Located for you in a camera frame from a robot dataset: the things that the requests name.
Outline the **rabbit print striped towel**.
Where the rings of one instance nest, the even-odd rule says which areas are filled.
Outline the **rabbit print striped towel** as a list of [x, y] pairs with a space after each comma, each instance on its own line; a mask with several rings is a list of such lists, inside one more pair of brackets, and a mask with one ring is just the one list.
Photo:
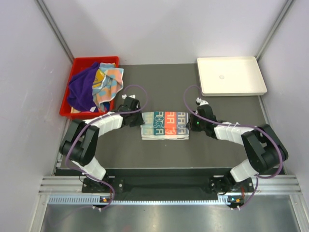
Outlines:
[[155, 111], [142, 113], [144, 124], [141, 128], [143, 140], [188, 140], [186, 112]]

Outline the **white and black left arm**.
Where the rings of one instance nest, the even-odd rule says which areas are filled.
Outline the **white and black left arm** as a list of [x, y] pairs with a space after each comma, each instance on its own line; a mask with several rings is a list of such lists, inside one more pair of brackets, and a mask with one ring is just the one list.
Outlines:
[[140, 101], [135, 95], [124, 95], [124, 102], [116, 111], [93, 119], [73, 120], [60, 144], [59, 152], [65, 162], [71, 161], [75, 170], [85, 175], [84, 186], [89, 192], [113, 193], [107, 171], [95, 158], [98, 138], [124, 126], [144, 124]]

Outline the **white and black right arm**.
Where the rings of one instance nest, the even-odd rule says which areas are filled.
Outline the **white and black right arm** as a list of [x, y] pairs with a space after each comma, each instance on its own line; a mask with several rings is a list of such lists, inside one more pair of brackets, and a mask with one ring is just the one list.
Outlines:
[[213, 139], [229, 141], [244, 147], [247, 159], [228, 171], [222, 179], [222, 186], [212, 186], [213, 191], [224, 195], [237, 191], [247, 179], [264, 174], [279, 167], [288, 157], [288, 151], [269, 124], [258, 127], [243, 127], [227, 121], [217, 120], [207, 101], [196, 102], [197, 109], [191, 112], [186, 127], [190, 131], [203, 131]]

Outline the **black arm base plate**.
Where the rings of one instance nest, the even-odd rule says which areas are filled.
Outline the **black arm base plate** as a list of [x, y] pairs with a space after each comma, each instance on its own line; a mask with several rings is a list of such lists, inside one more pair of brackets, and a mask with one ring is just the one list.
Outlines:
[[221, 176], [117, 176], [104, 178], [103, 181], [111, 185], [116, 193], [127, 193], [137, 188], [142, 190], [197, 188], [207, 194], [253, 192], [253, 182], [250, 178], [234, 186], [229, 186]]

